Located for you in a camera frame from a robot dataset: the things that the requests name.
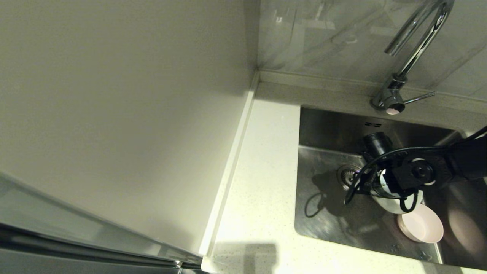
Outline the white bowl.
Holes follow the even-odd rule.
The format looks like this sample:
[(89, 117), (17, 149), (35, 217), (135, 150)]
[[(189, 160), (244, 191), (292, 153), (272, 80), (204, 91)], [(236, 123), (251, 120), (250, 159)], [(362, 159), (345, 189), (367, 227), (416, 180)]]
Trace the white bowl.
[(386, 170), (377, 172), (377, 179), (372, 184), (370, 194), (372, 198), (386, 211), (393, 214), (411, 213), (423, 201), (423, 191), (414, 190), (412, 194), (400, 197), (390, 192), (386, 180)]

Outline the pink bowl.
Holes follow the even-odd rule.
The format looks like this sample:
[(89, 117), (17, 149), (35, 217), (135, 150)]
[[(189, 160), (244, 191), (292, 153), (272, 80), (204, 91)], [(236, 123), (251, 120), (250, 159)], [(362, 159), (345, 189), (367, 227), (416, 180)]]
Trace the pink bowl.
[(444, 237), (444, 227), (439, 216), (429, 207), (419, 204), (410, 213), (396, 217), (400, 231), (411, 241), (435, 244)]

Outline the thin chrome faucet lever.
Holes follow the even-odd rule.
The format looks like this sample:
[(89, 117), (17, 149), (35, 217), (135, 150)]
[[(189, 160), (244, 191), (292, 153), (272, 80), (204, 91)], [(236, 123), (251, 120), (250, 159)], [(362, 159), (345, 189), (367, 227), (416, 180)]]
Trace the thin chrome faucet lever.
[(410, 104), (410, 103), (413, 103), (413, 102), (416, 102), (416, 101), (419, 101), (419, 100), (423, 100), (423, 99), (426, 99), (426, 98), (430, 98), (430, 97), (433, 97), (433, 96), (436, 96), (436, 92), (435, 91), (428, 92), (426, 94), (423, 94), (423, 95), (420, 95), (420, 96), (417, 96), (417, 97), (413, 97), (411, 99), (404, 100), (403, 103), (404, 104)]

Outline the stainless steel sink basin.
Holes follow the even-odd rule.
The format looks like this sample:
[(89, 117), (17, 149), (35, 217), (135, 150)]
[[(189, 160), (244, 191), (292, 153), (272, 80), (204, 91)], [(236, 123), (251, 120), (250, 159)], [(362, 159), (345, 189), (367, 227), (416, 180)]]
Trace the stainless steel sink basin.
[(346, 190), (336, 172), (343, 165), (365, 166), (363, 137), (384, 132), (393, 148), (447, 145), (464, 135), (453, 129), (302, 107), (300, 110), (294, 228), (306, 238), (396, 258), (487, 271), (487, 183), (483, 179), (427, 189), (423, 201), (440, 218), (444, 237), (435, 244), (411, 241), (397, 215), (372, 196)]

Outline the round metal drain strainer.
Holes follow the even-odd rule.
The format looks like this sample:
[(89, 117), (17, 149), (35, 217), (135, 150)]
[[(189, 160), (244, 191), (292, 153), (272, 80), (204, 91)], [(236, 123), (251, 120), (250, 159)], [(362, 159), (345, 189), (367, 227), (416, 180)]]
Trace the round metal drain strainer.
[(336, 172), (336, 177), (343, 189), (348, 190), (352, 187), (353, 181), (360, 170), (361, 168), (355, 165), (343, 165), (339, 167)]

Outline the chrome gooseneck faucet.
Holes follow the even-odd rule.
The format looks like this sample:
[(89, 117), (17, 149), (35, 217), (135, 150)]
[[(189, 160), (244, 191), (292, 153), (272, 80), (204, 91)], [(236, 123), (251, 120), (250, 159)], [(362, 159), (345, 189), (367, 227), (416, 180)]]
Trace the chrome gooseneck faucet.
[(433, 19), (401, 68), (397, 72), (391, 73), (372, 97), (370, 100), (372, 108), (392, 116), (405, 110), (406, 104), (403, 103), (401, 89), (408, 81), (407, 76), (445, 25), (454, 4), (455, 0), (425, 0), (409, 16), (384, 51), (391, 57), (396, 56), (403, 49), (412, 35), (431, 14), (433, 14)]

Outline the white countertop trim strip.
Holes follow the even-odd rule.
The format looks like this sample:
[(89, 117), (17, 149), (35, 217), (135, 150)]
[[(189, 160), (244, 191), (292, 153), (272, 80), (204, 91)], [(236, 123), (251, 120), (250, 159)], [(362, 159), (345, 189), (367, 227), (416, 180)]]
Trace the white countertop trim strip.
[(202, 256), (209, 256), (212, 253), (213, 245), (218, 234), (221, 218), (224, 214), (224, 208), (228, 199), (229, 191), (233, 181), (233, 176), (238, 163), (242, 142), (245, 138), (251, 109), (253, 106), (255, 93), (260, 83), (260, 71), (254, 73), (251, 86), (245, 98), (245, 105), (242, 109), (242, 115), (238, 123), (236, 134), (232, 142), (230, 153), (224, 168), (224, 173), (221, 177), (221, 182), (217, 191), (217, 196), (213, 203), (212, 212), (210, 214), (202, 242), (200, 244), (199, 253)]

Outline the shiny steel appliance edge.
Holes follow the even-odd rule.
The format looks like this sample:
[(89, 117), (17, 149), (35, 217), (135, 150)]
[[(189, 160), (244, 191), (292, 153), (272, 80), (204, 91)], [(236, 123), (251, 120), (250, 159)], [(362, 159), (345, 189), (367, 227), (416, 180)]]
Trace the shiny steel appliance edge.
[(201, 263), (0, 172), (0, 274), (208, 274)]

